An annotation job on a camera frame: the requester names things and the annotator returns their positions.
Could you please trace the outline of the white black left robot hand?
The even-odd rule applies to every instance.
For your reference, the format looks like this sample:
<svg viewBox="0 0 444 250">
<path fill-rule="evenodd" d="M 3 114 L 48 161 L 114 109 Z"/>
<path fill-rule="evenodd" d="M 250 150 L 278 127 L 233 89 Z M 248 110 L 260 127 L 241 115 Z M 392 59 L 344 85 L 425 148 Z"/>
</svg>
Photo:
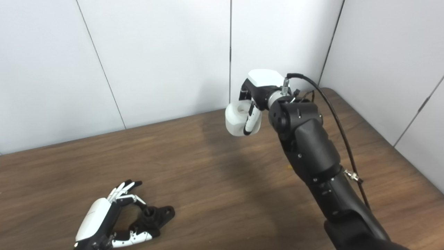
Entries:
<svg viewBox="0 0 444 250">
<path fill-rule="evenodd" d="M 146 203 L 138 195 L 130 194 L 133 188 L 141 184 L 141 181 L 126 180 L 114 187 L 107 197 L 94 201 L 76 234 L 74 249 L 111 250 L 158 237 L 157 230 L 143 229 L 142 226 L 131 226 L 122 232 L 113 231 L 124 206 L 134 203 L 141 209 L 147 208 Z"/>
</svg>

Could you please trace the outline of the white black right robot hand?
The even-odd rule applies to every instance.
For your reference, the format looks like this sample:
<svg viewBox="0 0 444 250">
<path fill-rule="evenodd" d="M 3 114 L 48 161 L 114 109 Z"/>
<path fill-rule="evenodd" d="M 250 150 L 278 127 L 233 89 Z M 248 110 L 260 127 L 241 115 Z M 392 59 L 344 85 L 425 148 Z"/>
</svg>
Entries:
<svg viewBox="0 0 444 250">
<path fill-rule="evenodd" d="M 272 104 L 279 98 L 290 95 L 290 84 L 275 70 L 254 69 L 249 71 L 248 77 L 243 82 L 239 101 L 248 101 L 247 118 L 242 135 L 248 136 L 259 128 L 260 118 L 264 110 L 269 111 Z"/>
</svg>

